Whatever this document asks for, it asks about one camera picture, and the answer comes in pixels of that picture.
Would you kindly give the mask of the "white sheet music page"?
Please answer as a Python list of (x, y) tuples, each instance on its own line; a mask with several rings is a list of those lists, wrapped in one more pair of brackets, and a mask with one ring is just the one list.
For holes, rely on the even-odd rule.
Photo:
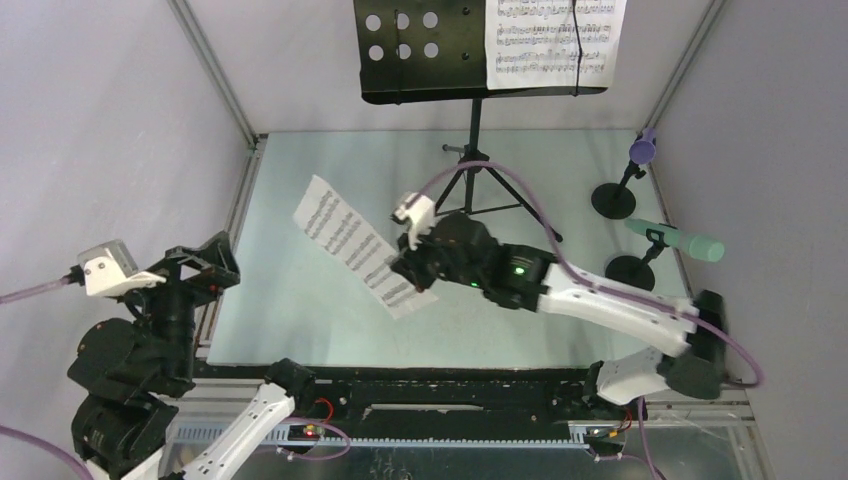
[(611, 87), (626, 6), (625, 0), (487, 1), (487, 89)]
[(314, 175), (293, 220), (321, 250), (340, 261), (395, 319), (438, 301), (390, 269), (398, 251), (324, 179)]

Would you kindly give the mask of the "black music stand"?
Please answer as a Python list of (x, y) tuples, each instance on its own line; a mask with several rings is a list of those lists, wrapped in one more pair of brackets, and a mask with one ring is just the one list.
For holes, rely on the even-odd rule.
[(374, 105), (447, 100), (472, 103), (466, 145), (443, 145), (461, 162), (486, 161), (479, 150), (482, 103), (489, 98), (597, 95), (593, 86), (496, 89), (486, 84), (481, 1), (356, 1), (360, 88)]

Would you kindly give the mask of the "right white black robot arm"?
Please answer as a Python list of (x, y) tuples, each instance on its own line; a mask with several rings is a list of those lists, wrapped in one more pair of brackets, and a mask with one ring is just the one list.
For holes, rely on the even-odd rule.
[(620, 405), (665, 390), (701, 400), (720, 397), (724, 350), (706, 336), (717, 321), (702, 310), (700, 298), (651, 295), (562, 263), (551, 252), (501, 244), (462, 213), (434, 220), (399, 208), (392, 219), (405, 231), (391, 269), (416, 293), (437, 281), (452, 282), (505, 309), (573, 317), (646, 343), (635, 354), (591, 366), (581, 392), (591, 416), (606, 418)]

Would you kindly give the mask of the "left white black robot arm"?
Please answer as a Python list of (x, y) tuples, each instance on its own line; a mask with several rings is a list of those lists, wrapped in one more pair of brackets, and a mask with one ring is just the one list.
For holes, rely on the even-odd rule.
[(120, 240), (77, 261), (87, 295), (130, 318), (98, 322), (78, 344), (67, 375), (87, 395), (71, 424), (75, 452), (95, 479), (156, 479), (175, 402), (195, 386), (196, 312), (240, 281), (229, 235), (173, 247), (145, 269)]

